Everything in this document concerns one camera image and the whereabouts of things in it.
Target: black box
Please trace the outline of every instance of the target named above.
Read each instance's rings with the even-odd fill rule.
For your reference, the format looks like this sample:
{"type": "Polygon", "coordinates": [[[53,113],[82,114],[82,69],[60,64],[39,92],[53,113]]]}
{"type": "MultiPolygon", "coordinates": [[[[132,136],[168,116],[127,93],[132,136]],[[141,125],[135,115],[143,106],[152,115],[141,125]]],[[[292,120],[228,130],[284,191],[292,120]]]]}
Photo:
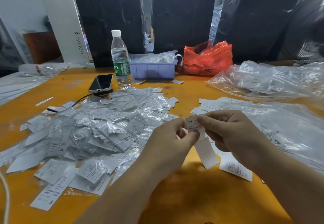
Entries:
{"type": "Polygon", "coordinates": [[[232,44],[233,62],[272,60],[271,49],[298,0],[225,0],[214,44],[232,44]]]}
{"type": "Polygon", "coordinates": [[[215,0],[151,0],[154,53],[208,41],[215,0]]]}
{"type": "Polygon", "coordinates": [[[95,67],[111,67],[111,30],[128,53],[145,54],[143,0],[75,0],[95,67]]]}

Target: orange plastic bag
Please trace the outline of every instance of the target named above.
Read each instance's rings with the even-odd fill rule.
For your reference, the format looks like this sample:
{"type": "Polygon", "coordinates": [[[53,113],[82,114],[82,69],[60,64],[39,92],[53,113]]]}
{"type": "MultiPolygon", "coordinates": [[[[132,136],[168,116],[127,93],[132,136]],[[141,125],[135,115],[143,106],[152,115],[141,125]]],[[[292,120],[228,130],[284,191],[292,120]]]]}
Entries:
{"type": "Polygon", "coordinates": [[[185,47],[183,66],[177,65],[180,74],[214,76],[233,65],[232,45],[226,41],[212,47],[212,41],[201,43],[195,47],[185,47]]]}

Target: lavender storage bin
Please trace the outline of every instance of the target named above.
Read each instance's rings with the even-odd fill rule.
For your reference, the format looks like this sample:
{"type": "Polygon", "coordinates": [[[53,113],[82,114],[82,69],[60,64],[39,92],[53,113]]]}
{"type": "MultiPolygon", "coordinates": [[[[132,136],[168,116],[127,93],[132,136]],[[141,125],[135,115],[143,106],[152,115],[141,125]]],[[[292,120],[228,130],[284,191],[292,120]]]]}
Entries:
{"type": "Polygon", "coordinates": [[[130,62],[131,74],[135,79],[174,79],[178,58],[173,63],[130,62]]]}

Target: water bottle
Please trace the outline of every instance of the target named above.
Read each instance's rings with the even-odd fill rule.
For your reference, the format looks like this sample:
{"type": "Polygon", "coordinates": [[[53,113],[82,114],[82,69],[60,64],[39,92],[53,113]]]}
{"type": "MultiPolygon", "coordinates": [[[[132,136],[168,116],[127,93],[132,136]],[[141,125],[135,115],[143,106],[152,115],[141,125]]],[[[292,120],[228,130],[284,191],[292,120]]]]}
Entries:
{"type": "Polygon", "coordinates": [[[43,75],[46,77],[53,77],[61,73],[60,69],[54,68],[50,64],[26,63],[19,65],[18,70],[24,75],[43,75]]]}
{"type": "Polygon", "coordinates": [[[129,68],[128,51],[122,40],[120,30],[112,30],[111,57],[115,68],[117,84],[120,89],[132,86],[132,76],[129,68]]]}

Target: green bottle label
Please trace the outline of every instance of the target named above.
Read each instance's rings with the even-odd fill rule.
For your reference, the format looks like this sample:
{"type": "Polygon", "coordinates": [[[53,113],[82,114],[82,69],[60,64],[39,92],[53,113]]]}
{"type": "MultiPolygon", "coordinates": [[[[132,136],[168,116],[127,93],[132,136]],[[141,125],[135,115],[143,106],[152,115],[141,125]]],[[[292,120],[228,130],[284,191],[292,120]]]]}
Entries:
{"type": "Polygon", "coordinates": [[[131,71],[129,70],[129,63],[115,63],[114,62],[114,68],[116,76],[126,76],[131,74],[131,71]]]}

